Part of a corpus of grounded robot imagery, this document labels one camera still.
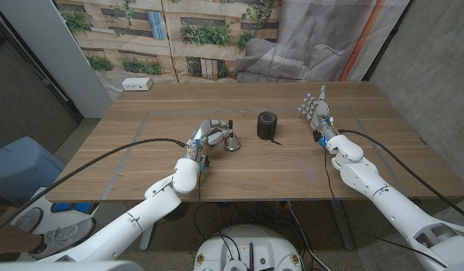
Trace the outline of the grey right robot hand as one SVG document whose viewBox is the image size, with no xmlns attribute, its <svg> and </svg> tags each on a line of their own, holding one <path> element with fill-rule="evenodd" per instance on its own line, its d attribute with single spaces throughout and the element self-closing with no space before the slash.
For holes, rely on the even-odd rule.
<svg viewBox="0 0 464 271">
<path fill-rule="evenodd" d="M 326 103 L 326 85 L 320 88 L 320 95 L 315 98 L 310 93 L 304 98 L 304 104 L 298 111 L 308 120 L 314 135 L 314 141 L 325 147 L 330 139 L 339 134 L 334 127 L 333 117 L 329 114 Z"/>
</svg>

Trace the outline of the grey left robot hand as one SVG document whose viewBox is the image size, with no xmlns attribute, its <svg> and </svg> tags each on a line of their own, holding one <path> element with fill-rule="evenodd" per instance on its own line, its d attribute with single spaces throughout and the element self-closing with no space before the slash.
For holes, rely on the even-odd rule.
<svg viewBox="0 0 464 271">
<path fill-rule="evenodd" d="M 208 156 L 202 153 L 204 145 L 215 146 L 223 142 L 227 151 L 237 151 L 241 143 L 233 131 L 233 121 L 204 120 L 193 132 L 185 145 L 182 158 L 198 163 L 201 168 L 209 166 Z"/>
</svg>

